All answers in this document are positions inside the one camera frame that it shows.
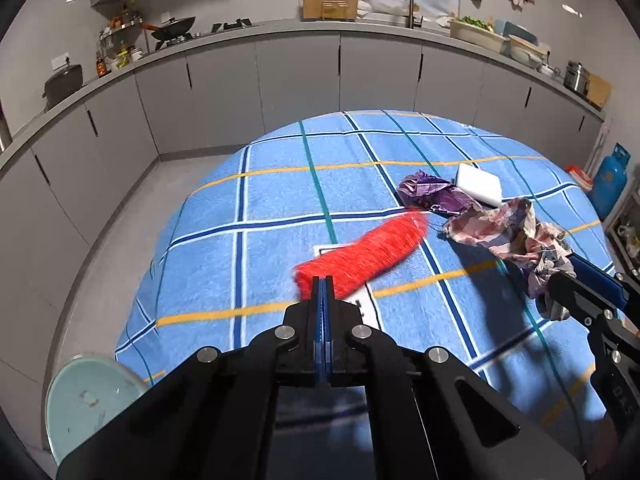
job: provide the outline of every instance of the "blue plaid blanket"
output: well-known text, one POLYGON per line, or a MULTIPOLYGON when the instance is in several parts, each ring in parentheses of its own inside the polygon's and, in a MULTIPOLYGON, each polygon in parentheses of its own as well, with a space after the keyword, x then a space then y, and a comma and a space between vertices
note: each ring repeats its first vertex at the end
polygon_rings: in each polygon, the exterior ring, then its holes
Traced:
MULTIPOLYGON (((353 242, 400 214, 395 189, 408 174, 422 169, 450 180, 460 162, 499 176, 504 200, 530 197, 539 219, 569 231, 578 254, 613 272, 587 197, 527 146, 414 112, 329 114, 255 140, 185 200, 159 236, 116 359, 153 384, 201 346, 228 351, 247 345, 281 323, 284 309, 296 302, 292 269, 312 259, 314 247, 353 242)), ((368 284, 375 321, 399 345, 449 349, 580 455, 580 436, 588 442, 592 422, 604 413, 588 383, 594 365, 586 330, 573 319, 542 319, 487 250, 439 235, 444 221, 428 214, 424 243, 368 284)), ((361 390, 283 392, 278 410, 272 450, 278 478, 301 471, 326 478, 351 465, 362 472, 362 461, 373 468, 361 390), (328 469, 306 470, 327 442, 334 453, 328 469)))

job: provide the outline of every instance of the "metal bolt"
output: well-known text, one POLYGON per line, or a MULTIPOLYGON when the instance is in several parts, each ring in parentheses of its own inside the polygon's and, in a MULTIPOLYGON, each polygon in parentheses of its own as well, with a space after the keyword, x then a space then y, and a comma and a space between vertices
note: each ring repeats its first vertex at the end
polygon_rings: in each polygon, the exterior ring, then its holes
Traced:
POLYGON ((429 359, 431 359, 435 363, 443 363, 447 359, 449 359, 449 352, 447 352, 444 348, 440 346, 436 346, 429 350, 429 359))
POLYGON ((296 335, 296 330, 289 325, 280 325, 274 333, 278 339, 291 339, 296 335))
POLYGON ((366 339, 372 333, 371 327, 367 325, 356 325, 351 329, 351 334, 358 339, 366 339))
POLYGON ((205 346, 196 355, 201 363, 210 363, 218 358, 218 351, 213 346, 205 346))

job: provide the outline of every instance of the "white sponge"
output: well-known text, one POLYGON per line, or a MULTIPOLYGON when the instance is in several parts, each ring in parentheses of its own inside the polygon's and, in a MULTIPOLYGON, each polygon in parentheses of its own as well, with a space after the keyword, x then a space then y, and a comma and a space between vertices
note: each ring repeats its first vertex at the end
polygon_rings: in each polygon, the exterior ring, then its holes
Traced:
POLYGON ((492 173, 469 164, 460 164, 456 174, 456 186, 480 202, 494 207, 502 205, 500 179, 492 173))

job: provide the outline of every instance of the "red brush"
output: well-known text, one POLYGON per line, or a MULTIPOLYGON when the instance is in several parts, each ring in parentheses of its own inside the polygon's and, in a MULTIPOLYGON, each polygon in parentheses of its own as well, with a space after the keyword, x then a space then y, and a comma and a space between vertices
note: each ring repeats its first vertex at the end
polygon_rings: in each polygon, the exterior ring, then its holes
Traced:
POLYGON ((338 300, 347 298, 365 282, 404 260, 426 235, 427 222, 422 213, 409 211, 384 222, 356 243, 322 254, 294 269, 300 298, 311 298, 314 276, 334 277, 338 300))

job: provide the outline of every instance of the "blue gas cylinder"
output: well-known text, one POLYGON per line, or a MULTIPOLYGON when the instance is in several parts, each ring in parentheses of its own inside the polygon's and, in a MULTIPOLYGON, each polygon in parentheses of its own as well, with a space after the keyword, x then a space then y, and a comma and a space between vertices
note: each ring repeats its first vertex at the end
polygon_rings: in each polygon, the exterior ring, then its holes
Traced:
POLYGON ((600 220, 604 220, 611 213, 620 193, 625 189, 629 156, 629 152, 616 143, 613 153, 604 158, 593 179, 593 189, 588 193, 588 197, 600 220))

